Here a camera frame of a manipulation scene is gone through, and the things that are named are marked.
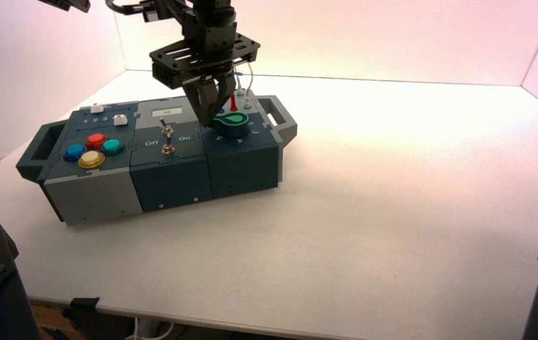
blue button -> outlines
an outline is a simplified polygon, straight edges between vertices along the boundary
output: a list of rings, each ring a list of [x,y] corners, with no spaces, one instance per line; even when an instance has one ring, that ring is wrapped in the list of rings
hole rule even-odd
[[[66,149],[64,154],[65,161],[76,162],[87,151],[87,148],[83,144],[73,144]]]

green button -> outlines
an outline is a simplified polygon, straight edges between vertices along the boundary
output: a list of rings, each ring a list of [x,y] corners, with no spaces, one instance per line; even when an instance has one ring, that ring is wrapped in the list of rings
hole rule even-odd
[[[123,143],[120,140],[106,140],[101,147],[101,151],[106,156],[116,156],[120,154],[125,149]]]

red button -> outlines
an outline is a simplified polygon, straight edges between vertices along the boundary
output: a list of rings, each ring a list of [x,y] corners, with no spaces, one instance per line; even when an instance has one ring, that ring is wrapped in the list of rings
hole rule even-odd
[[[94,133],[87,137],[87,143],[85,143],[85,145],[87,146],[87,149],[98,150],[105,141],[106,136],[102,135],[101,133]]]

red peg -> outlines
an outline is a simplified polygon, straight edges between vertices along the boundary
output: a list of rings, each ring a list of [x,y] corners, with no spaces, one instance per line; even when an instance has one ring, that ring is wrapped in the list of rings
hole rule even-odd
[[[235,100],[235,93],[231,94],[231,112],[237,111],[237,101]]]

label sticker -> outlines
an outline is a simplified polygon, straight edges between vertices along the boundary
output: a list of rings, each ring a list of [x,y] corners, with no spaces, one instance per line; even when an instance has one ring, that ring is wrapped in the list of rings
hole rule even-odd
[[[166,115],[178,115],[183,113],[183,108],[161,108],[152,111],[152,117],[163,117]]]

